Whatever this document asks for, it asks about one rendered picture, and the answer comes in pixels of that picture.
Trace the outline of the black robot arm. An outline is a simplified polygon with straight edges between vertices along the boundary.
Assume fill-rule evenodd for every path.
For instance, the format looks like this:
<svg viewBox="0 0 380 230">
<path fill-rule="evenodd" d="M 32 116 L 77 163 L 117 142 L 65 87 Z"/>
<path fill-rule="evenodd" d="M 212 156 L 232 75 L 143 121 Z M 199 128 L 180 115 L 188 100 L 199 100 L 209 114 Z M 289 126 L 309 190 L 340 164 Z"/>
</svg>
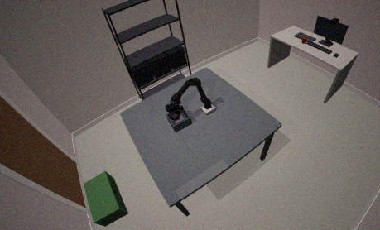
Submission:
<svg viewBox="0 0 380 230">
<path fill-rule="evenodd" d="M 188 81 L 185 81 L 185 83 L 182 85 L 182 87 L 180 88 L 180 90 L 171 97 L 170 103 L 166 104 L 166 106 L 165 106 L 167 112 L 169 112 L 169 113 L 170 112 L 174 112 L 173 109 L 179 109 L 180 108 L 180 103 L 181 103 L 180 98 L 181 98 L 181 95 L 191 85 L 196 85 L 197 89 L 199 90 L 200 95 L 201 95 L 200 100 L 204 103 L 204 107 L 206 109 L 212 108 L 212 106 L 211 106 L 212 102 L 205 96 L 204 90 L 201 87 L 201 81 L 199 79 L 197 79 L 197 78 L 193 78 L 193 79 L 190 79 Z"/>
</svg>

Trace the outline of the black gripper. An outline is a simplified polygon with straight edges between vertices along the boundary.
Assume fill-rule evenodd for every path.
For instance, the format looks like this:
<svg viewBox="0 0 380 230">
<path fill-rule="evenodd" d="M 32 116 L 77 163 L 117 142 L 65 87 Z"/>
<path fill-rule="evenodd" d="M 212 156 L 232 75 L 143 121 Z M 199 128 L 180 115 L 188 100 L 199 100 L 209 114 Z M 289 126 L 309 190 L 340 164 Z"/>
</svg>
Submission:
<svg viewBox="0 0 380 230">
<path fill-rule="evenodd" d="M 183 110 L 183 106 L 180 106 L 180 108 Z M 178 118 L 179 118 L 179 116 L 180 116 L 180 114 L 182 112 L 180 110 L 180 108 L 179 109 L 173 109 L 174 110 L 174 115 L 171 116 L 171 120 L 175 120 L 175 121 L 178 120 Z"/>
</svg>

